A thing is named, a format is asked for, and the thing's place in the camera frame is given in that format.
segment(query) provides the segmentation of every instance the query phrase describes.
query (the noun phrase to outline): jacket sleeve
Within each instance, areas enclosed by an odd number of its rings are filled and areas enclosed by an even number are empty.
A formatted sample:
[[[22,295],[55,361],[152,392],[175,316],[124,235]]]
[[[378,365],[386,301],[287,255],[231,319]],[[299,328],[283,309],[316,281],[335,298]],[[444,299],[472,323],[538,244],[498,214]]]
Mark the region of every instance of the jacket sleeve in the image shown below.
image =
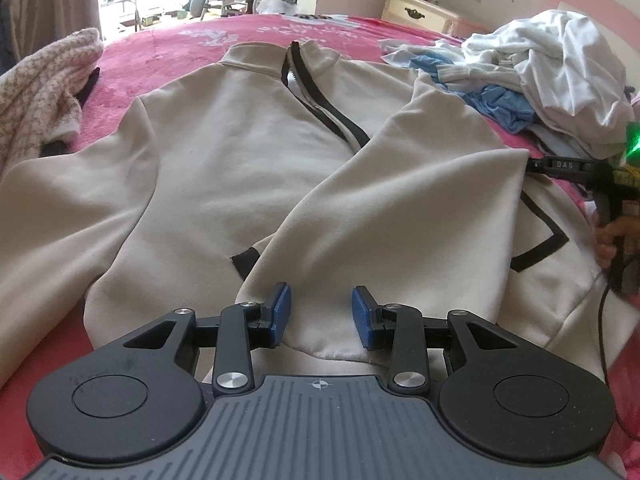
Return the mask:
[[[0,182],[0,388],[113,262],[156,186],[140,99],[116,132],[72,155],[17,164]]]

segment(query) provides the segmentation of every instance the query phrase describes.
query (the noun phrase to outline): white nightstand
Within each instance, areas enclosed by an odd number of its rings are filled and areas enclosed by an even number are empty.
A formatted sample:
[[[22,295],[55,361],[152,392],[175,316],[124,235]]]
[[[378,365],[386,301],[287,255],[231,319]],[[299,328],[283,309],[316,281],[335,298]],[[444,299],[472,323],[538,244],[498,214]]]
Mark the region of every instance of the white nightstand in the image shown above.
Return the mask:
[[[474,32],[490,31],[478,22],[424,0],[386,0],[382,19],[398,25],[426,28],[434,32],[468,38]]]

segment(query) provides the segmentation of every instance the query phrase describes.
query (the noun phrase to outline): curtain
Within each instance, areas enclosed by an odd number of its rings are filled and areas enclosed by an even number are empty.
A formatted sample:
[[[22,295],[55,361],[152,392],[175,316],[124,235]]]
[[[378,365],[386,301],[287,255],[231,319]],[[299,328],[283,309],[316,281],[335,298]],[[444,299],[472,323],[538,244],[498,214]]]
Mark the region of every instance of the curtain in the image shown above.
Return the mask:
[[[17,60],[72,32],[100,30],[98,0],[3,0],[12,51]]]

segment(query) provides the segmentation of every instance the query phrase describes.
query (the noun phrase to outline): jacket zipper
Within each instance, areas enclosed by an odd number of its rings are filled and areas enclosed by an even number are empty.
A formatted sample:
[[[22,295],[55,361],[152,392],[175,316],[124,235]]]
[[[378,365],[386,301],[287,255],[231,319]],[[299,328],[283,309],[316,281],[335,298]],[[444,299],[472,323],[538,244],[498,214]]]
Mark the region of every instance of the jacket zipper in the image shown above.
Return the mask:
[[[296,82],[306,105],[311,108],[310,111],[332,132],[346,140],[356,152],[363,148],[369,142],[369,136],[324,97],[302,59],[300,44],[297,41],[293,41],[287,49],[287,63],[293,81]]]

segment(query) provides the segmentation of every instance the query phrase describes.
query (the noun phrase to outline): bed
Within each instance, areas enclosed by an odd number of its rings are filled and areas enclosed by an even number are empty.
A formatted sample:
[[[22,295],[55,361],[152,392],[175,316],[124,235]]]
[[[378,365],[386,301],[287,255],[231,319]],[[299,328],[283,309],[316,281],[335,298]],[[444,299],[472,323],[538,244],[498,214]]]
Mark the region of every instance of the bed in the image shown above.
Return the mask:
[[[99,63],[100,79],[87,101],[82,132],[72,149],[80,150],[116,129],[135,96],[219,61],[232,44],[265,41],[287,45],[292,40],[315,40],[353,59],[378,61],[381,52],[377,42],[385,38],[430,44],[442,36],[380,20],[345,16],[249,15],[162,30],[144,30],[110,44],[105,50]],[[527,148],[534,156],[542,155],[522,137],[510,135],[493,121],[487,121],[508,146]],[[580,194],[566,183],[560,184],[581,206]],[[0,392],[3,428],[0,431],[0,474],[7,480],[21,478],[42,457],[24,411],[31,388],[50,371],[91,350],[82,325],[82,304],[78,304],[32,352]],[[610,371],[618,409],[635,431],[640,430],[640,401],[633,400],[631,393],[640,388],[636,373],[640,367],[638,355],[640,334],[636,332]],[[618,453],[625,460],[630,479],[640,479],[640,447],[629,446],[616,429],[607,441],[604,454],[611,452]]]

